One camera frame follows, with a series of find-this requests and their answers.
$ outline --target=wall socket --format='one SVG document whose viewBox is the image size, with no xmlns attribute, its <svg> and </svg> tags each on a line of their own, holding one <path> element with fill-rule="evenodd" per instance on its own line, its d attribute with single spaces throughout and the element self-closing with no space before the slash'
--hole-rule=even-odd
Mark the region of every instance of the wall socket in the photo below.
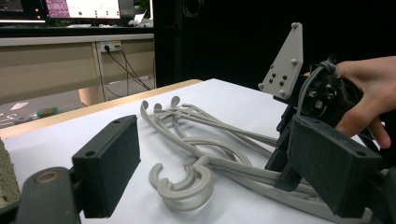
<svg viewBox="0 0 396 224">
<path fill-rule="evenodd" d="M 101 52 L 107 52 L 105 50 L 105 46 L 108 46 L 110 48 L 110 51 L 119 51 L 119 48 L 116 48 L 116 46 L 121 46 L 121 41 L 119 40 L 112 40 L 112 41 L 103 41 L 100 42 L 100 51 Z"/>
</svg>

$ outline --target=white object on desk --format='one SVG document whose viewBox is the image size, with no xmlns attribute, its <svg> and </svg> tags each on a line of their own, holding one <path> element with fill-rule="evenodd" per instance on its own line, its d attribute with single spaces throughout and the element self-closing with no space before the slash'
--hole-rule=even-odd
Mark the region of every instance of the white object on desk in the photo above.
<svg viewBox="0 0 396 224">
<path fill-rule="evenodd" d="M 210 79 L 186 88 L 146 99 L 150 104 L 169 105 L 178 95 L 221 121 L 253 133 L 278 137 L 276 125 L 286 105 L 272 95 Z M 4 139 L 20 187 L 37 171 L 53 166 L 71 168 L 71 157 L 111 120 L 137 115 L 141 162 L 113 213 L 107 219 L 85 219 L 86 223 L 331 223 L 300 210 L 277 203 L 247 189 L 231 179 L 213 173 L 212 198 L 202 208 L 179 213 L 169 210 L 149 183 L 149 171 L 157 162 L 166 167 L 161 175 L 171 181 L 181 180 L 183 162 L 190 154 L 156 133 L 140 116 L 142 101 L 109 108 L 89 116 L 71 119 L 47 128 Z M 184 122 L 189 135 L 216 136 L 220 141 L 243 146 L 230 135 L 204 125 Z M 258 152 L 247 156 L 255 166 L 267 162 Z"/>
</svg>

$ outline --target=dark background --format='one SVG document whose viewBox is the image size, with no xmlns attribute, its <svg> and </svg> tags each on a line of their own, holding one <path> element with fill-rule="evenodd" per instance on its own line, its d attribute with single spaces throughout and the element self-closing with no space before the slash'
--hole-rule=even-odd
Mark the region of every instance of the dark background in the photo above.
<svg viewBox="0 0 396 224">
<path fill-rule="evenodd" d="M 346 6 L 329 1 L 301 2 L 154 1 L 155 26 L 161 26 L 163 13 L 173 10 L 173 15 L 164 17 L 174 19 L 179 29 L 176 44 L 168 46 L 168 50 L 176 51 L 175 75 L 158 77 L 159 86 L 190 78 L 218 78 L 258 89 L 296 21 L 304 27 L 302 73 L 308 71 L 309 64 L 320 63 L 331 53 L 337 55 L 338 62 L 395 55 L 396 20 L 390 3 L 360 1 Z M 180 13 L 183 3 L 200 16 L 189 18 Z M 156 45 L 159 58 L 161 48 L 164 46 Z"/>
</svg>

